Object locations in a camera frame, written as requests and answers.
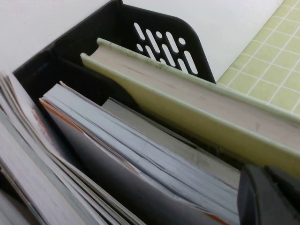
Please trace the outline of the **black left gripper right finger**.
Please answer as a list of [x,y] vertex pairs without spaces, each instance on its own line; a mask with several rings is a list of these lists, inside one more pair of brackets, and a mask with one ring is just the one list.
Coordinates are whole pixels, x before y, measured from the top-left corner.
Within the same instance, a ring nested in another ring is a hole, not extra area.
[[286,209],[292,214],[293,222],[288,224],[300,224],[300,180],[275,166],[265,166],[264,169]]

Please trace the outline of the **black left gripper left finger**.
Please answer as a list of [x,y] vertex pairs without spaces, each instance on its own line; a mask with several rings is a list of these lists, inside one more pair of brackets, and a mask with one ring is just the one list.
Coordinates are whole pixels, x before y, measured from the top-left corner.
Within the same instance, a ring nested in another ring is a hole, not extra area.
[[260,167],[242,169],[237,205],[241,225],[285,224],[284,205]]

